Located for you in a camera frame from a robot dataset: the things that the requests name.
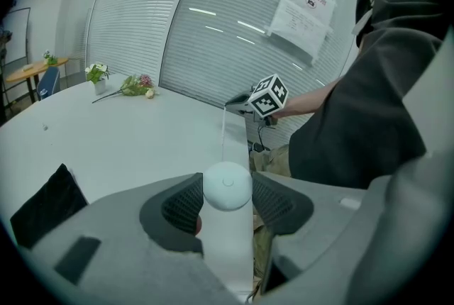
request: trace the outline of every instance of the whiteboard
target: whiteboard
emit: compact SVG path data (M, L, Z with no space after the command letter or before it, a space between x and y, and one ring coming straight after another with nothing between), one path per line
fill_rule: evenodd
M6 44L6 63L14 62L17 59L27 56L27 25L30 8L20 9L6 14L3 19L3 27L11 31L13 35Z

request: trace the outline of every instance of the small vase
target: small vase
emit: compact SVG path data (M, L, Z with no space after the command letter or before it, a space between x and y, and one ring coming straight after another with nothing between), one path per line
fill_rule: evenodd
M104 78L100 79L97 83L94 84L94 93L97 96L103 94L106 90L106 80Z

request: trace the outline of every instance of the person's arm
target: person's arm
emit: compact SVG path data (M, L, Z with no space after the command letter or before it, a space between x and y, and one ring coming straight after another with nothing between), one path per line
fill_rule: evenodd
M283 118L315 112L319 109L326 96L328 96L329 92L331 92L340 80L341 78L337 78L337 80L327 84L323 88L289 99L286 106L281 111L274 113L272 116L274 118Z

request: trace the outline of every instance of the window blinds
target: window blinds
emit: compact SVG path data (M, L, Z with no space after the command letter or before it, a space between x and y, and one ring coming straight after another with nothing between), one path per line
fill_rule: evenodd
M261 78L278 73L290 96L322 87L339 77L353 44L356 0L336 0L332 33L319 58L274 35L265 35L279 0L181 0L165 48L160 85L207 103L223 106ZM264 130L271 148L289 142L308 116L281 120ZM248 139L258 141L247 118Z
M111 72L146 73L156 82L160 47L175 0L96 0L89 27L89 63Z
M85 68L85 47L89 16L94 0L62 0L57 20L56 52L68 57L67 74Z

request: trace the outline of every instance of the blue chair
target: blue chair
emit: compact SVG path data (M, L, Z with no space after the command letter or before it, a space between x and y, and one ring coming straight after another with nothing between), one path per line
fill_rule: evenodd
M36 93L38 93L38 99L41 100L40 92L45 89L47 94L44 98L52 96L53 94L60 91L60 71L57 67L49 67L45 71L43 78L39 81L36 87Z

